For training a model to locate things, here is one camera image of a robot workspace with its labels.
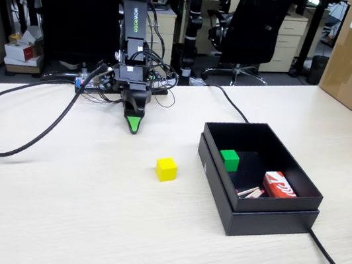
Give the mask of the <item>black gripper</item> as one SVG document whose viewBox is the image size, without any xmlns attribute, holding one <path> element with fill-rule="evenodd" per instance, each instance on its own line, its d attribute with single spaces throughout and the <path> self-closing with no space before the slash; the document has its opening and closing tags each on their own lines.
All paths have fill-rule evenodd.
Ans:
<svg viewBox="0 0 352 264">
<path fill-rule="evenodd" d="M 145 115 L 146 105 L 152 98 L 149 84 L 146 81 L 134 81 L 116 76 L 112 83 L 112 90 L 116 92 L 124 91 L 124 118 L 130 133 L 137 134 Z"/>
</svg>

